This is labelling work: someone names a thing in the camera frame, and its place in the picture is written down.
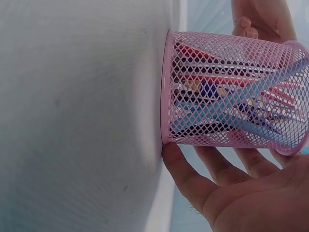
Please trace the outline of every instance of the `white wall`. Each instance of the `white wall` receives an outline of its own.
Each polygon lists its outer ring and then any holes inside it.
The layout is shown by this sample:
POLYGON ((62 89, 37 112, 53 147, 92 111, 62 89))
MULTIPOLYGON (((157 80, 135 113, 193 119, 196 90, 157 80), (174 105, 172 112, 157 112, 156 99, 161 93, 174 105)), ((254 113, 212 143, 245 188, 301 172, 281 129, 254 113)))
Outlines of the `white wall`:
POLYGON ((0 231, 141 232, 166 0, 0 1, 0 231))

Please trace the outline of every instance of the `pink rim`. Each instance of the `pink rim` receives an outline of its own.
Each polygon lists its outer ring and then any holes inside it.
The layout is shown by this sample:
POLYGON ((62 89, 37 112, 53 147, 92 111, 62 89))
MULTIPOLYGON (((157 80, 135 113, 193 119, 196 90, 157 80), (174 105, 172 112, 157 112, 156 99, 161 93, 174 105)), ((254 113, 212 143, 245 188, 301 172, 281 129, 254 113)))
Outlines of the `pink rim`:
POLYGON ((170 63, 171 52, 173 46, 173 33, 168 32, 162 68, 162 83, 161 83, 161 137, 163 145, 169 143, 169 85, 170 85, 170 63))
MULTIPOLYGON (((309 60, 309 51, 305 48, 304 45, 302 45, 300 42, 295 41, 295 40, 290 40, 284 43, 285 45, 297 45, 305 54, 306 58, 309 60)), ((290 155, 294 155, 298 152, 301 151, 301 149, 303 149, 303 147, 306 145, 307 139, 309 137, 309 130, 306 131, 304 138, 300 141, 300 143, 294 147, 293 149, 289 150, 289 151, 280 151, 279 149, 276 149, 276 151, 278 153, 280 153, 281 155, 284 156, 290 156, 290 155)))

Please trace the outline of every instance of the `pen holder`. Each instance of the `pen holder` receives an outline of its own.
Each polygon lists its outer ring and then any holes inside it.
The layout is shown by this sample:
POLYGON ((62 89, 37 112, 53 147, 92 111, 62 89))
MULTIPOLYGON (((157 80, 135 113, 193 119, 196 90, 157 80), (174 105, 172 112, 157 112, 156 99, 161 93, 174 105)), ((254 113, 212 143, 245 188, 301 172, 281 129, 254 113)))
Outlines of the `pen holder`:
POLYGON ((163 144, 273 148, 309 134, 309 53, 239 36, 169 32, 162 72, 163 144))

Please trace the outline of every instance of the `fingernail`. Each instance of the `fingernail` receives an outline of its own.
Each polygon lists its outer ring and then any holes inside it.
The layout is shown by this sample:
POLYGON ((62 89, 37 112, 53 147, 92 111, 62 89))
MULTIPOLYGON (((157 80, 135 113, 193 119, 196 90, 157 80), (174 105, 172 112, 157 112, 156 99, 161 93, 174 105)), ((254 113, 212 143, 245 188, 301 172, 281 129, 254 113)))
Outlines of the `fingernail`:
POLYGON ((240 22, 240 25, 243 27, 243 28, 247 28, 247 27, 250 27, 251 26, 251 20, 246 18, 246 17, 243 17, 241 22, 240 22))
POLYGON ((257 36, 257 33, 255 31, 246 30, 245 36, 248 37, 248 38, 255 39, 256 36, 257 36))

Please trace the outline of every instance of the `light blue background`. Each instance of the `light blue background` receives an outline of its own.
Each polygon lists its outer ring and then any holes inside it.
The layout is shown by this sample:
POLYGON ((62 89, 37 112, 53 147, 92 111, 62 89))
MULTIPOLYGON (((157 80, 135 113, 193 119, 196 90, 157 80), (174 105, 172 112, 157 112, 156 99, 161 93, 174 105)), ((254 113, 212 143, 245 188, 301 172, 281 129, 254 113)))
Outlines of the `light blue background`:
MULTIPOLYGON (((188 1, 188 30, 231 34, 233 29, 230 0, 189 0, 188 1)), ((309 1, 289 0, 298 40, 309 47, 309 1)), ((201 174, 211 179, 204 164, 197 157, 191 146, 181 146, 187 160, 201 174)), ((231 148, 219 148, 225 157, 235 166, 244 170, 231 148)), ((267 150, 261 150, 265 157, 279 165, 267 150)), ((309 153, 309 147, 303 150, 309 153)), ((190 205, 190 203, 175 190, 171 232, 210 232, 208 222, 190 205)))

